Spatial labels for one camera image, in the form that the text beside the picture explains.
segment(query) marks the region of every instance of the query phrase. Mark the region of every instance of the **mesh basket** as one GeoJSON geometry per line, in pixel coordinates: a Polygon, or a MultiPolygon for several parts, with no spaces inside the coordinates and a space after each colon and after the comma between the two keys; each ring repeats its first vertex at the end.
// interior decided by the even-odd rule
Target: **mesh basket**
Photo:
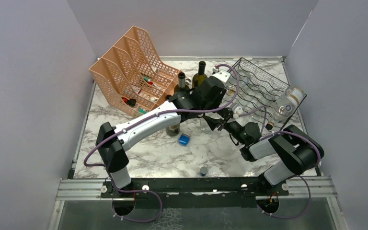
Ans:
{"type": "Polygon", "coordinates": [[[149,34],[133,26],[91,68],[108,103],[131,115],[160,106],[178,83],[178,69],[165,65],[149,34]],[[136,99],[131,107],[122,97],[136,99]]]}
{"type": "MultiPolygon", "coordinates": [[[[265,105],[267,107],[266,117],[269,121],[272,121],[272,103],[280,97],[289,84],[244,58],[240,58],[232,67],[237,71],[240,80],[240,89],[234,102],[239,103],[245,112],[250,112],[261,105],[265,105]]],[[[224,102],[227,102],[233,96],[236,88],[236,79],[233,74],[231,74],[231,78],[225,87],[227,93],[224,97],[224,102]]],[[[262,123],[263,116],[264,110],[262,109],[253,115],[253,119],[262,123]]],[[[283,129],[290,120],[294,124],[300,123],[299,114],[294,112],[286,121],[274,122],[273,131],[283,129]]]]}

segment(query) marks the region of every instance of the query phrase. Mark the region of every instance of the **small blue object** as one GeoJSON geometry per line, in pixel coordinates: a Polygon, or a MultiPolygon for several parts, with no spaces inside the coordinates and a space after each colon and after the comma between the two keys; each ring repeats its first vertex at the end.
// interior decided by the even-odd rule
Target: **small blue object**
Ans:
{"type": "Polygon", "coordinates": [[[182,146],[187,146],[189,141],[190,141],[190,136],[184,133],[181,135],[180,139],[178,139],[178,143],[182,146]]]}

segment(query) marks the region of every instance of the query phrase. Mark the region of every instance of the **green object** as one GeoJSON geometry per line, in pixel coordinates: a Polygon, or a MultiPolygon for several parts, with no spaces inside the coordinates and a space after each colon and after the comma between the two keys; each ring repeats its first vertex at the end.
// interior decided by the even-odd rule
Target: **green object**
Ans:
{"type": "Polygon", "coordinates": [[[150,79],[148,77],[146,77],[145,75],[142,75],[143,79],[148,82],[150,79]]]}
{"type": "Polygon", "coordinates": [[[198,73],[193,76],[193,88],[198,87],[207,78],[205,75],[205,66],[206,63],[204,61],[199,62],[198,73]]]}

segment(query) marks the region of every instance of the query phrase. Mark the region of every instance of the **screw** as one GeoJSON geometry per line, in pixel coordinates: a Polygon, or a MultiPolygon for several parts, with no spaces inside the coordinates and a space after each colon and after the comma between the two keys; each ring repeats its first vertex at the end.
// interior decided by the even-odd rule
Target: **screw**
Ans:
{"type": "Polygon", "coordinates": [[[288,191],[288,184],[282,184],[282,185],[281,185],[281,188],[282,188],[284,191],[288,191]]]}
{"type": "Polygon", "coordinates": [[[142,190],[149,190],[150,188],[149,188],[149,186],[148,185],[144,185],[144,186],[142,186],[142,190]]]}
{"type": "Polygon", "coordinates": [[[108,188],[104,185],[101,187],[101,193],[106,193],[106,191],[108,191],[108,188]]]}

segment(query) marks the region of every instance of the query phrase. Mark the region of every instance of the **orange desk organizer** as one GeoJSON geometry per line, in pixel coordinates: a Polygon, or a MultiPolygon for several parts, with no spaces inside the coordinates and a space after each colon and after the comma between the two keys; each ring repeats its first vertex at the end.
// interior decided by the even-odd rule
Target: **orange desk organizer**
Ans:
{"type": "Polygon", "coordinates": [[[138,117],[143,115],[140,108],[151,111],[165,102],[166,95],[173,95],[180,71],[161,61],[147,31],[132,26],[91,66],[90,72],[110,105],[138,117]],[[136,99],[135,107],[127,105],[122,97],[136,99]]]}

